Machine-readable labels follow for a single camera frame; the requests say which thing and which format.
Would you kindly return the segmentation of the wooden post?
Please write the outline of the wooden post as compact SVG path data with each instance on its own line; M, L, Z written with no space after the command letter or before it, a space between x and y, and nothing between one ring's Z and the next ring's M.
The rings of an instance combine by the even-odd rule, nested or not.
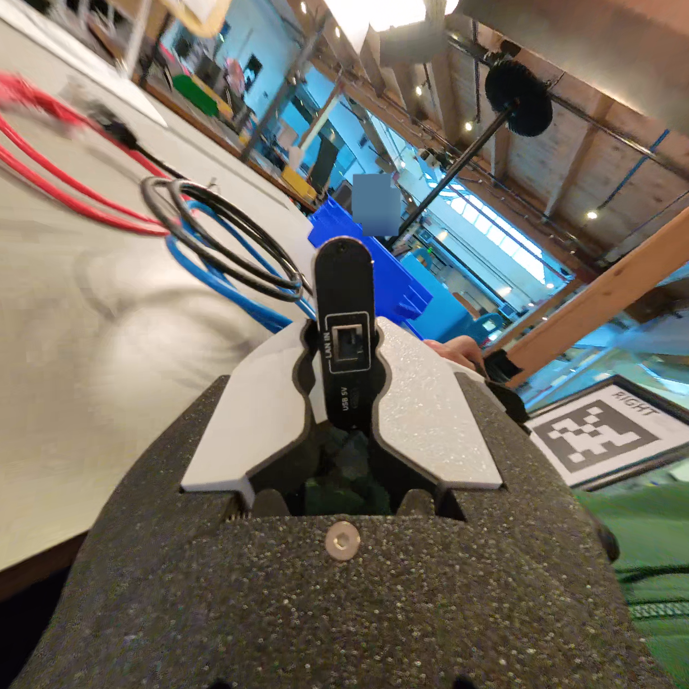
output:
M685 209L518 340L506 353L519 368L507 386L519 387L687 262L688 209Z

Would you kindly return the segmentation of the person's green sweatshirt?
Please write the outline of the person's green sweatshirt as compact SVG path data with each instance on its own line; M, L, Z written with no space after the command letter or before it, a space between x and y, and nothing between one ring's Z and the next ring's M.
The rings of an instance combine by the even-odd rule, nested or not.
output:
M303 485L306 515L393 515L392 498L369 468L368 441L325 424L320 466ZM676 687L688 687L688 483L573 491L595 521L632 620Z

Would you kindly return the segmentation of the blue plastic bin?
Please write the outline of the blue plastic bin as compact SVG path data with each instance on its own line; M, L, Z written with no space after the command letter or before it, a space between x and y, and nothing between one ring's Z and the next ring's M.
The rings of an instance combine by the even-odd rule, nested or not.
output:
M365 236L350 213L331 196L327 196L309 220L312 230L308 239L315 249L340 236L357 239L366 246L374 262L376 315L388 318L422 340L414 323L430 305L431 292L377 238Z

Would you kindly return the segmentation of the framed marker sign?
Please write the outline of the framed marker sign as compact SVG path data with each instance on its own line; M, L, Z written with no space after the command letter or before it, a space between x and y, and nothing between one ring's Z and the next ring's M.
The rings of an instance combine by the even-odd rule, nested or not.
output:
M621 375L537 410L526 427L575 490L597 491L688 459L688 410Z

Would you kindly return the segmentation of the studio light panel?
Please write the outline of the studio light panel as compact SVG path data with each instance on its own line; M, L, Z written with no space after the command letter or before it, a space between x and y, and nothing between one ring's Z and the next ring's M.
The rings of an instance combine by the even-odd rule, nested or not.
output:
M446 47L446 18L460 1L325 1L356 58L365 48L378 65L431 62Z

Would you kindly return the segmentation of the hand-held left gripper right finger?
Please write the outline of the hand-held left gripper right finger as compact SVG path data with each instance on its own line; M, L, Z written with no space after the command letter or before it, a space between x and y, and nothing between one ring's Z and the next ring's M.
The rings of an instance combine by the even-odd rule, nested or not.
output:
M475 384L489 409L504 412L504 405L479 374L440 357L384 317L376 318L376 326L376 354L385 370L373 406L376 441L442 487L501 487L502 477L460 383Z

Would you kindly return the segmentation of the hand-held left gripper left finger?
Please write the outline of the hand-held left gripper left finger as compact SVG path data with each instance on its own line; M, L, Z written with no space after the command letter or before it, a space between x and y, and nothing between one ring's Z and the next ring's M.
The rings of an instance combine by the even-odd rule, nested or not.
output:
M181 480L186 493L234 492L247 507L265 489L286 495L318 467L314 414L316 323L295 321L231 373Z

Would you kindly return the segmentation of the black network switch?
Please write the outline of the black network switch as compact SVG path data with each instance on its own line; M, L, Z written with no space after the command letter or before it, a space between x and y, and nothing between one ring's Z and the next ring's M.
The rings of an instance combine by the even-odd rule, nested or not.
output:
M327 418L369 435L379 342L371 254L355 238L334 237L315 254L314 280Z

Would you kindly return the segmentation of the person's right hand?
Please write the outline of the person's right hand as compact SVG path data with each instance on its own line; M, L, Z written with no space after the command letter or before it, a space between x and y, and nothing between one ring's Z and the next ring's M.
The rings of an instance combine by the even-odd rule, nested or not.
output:
M484 379L488 377L482 350L471 337L458 336L445 343L424 340L424 344L444 359L473 371Z

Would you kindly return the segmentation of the black floor lamp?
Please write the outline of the black floor lamp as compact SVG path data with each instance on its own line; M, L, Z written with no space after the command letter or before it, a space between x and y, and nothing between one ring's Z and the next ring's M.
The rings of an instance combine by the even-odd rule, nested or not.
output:
M418 203L416 210L399 227L398 235L403 234L423 215L458 173L500 130L506 128L518 136L532 138L541 135L550 126L553 108L548 86L524 65L514 60L495 63L488 70L484 86L495 118L450 165L440 182Z

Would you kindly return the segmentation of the green plastic bin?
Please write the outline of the green plastic bin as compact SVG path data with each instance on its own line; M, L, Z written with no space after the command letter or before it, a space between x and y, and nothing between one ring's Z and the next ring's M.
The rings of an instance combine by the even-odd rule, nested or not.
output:
M188 74L172 77L174 89L204 115L217 118L220 113L217 94L203 82L198 82Z

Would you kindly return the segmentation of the light blue panel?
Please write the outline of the light blue panel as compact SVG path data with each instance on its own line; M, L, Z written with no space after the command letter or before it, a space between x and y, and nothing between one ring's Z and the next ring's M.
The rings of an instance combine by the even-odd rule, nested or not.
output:
M504 329L504 319L494 312L474 318L448 287L422 265L411 253L401 259L401 266L426 289L431 297L424 311L406 319L407 327L422 340L447 342L461 335L473 338L480 346L497 340Z

